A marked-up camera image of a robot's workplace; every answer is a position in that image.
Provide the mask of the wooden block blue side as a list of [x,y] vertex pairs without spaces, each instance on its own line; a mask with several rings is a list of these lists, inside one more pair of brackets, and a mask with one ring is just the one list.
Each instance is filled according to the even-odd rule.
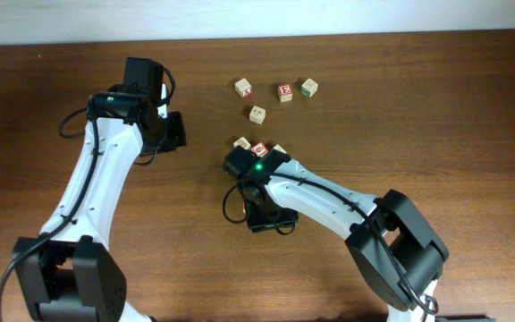
[[287,151],[284,148],[282,148],[279,144],[276,144],[275,146],[273,146],[273,150],[287,154]]

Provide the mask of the wooden block red E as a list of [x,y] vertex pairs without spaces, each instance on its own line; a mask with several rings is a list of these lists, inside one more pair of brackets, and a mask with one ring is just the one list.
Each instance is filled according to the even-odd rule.
[[280,84],[277,87],[277,95],[282,103],[291,101],[293,96],[291,84]]

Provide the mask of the wooden block green letter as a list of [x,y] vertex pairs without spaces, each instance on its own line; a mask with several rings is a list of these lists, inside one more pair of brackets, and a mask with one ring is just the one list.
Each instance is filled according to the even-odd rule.
[[312,98],[318,90],[318,83],[307,78],[301,85],[300,92],[307,98]]

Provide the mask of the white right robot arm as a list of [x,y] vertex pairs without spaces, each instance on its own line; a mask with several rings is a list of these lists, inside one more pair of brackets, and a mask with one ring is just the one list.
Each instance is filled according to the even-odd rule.
[[387,304],[389,320],[436,319],[433,292],[449,251],[406,195],[346,189],[279,150],[259,157],[236,147],[223,170],[242,197],[242,221],[252,232],[287,235],[300,215],[308,216],[343,238],[365,282]]

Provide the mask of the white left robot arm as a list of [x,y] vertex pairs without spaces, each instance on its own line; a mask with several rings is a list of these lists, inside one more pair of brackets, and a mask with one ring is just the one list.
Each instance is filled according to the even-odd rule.
[[38,237],[21,237],[4,273],[16,275],[34,321],[148,321],[127,300],[109,252],[111,224],[131,167],[185,143],[182,116],[167,112],[165,84],[114,85],[83,108],[84,144],[60,202]]

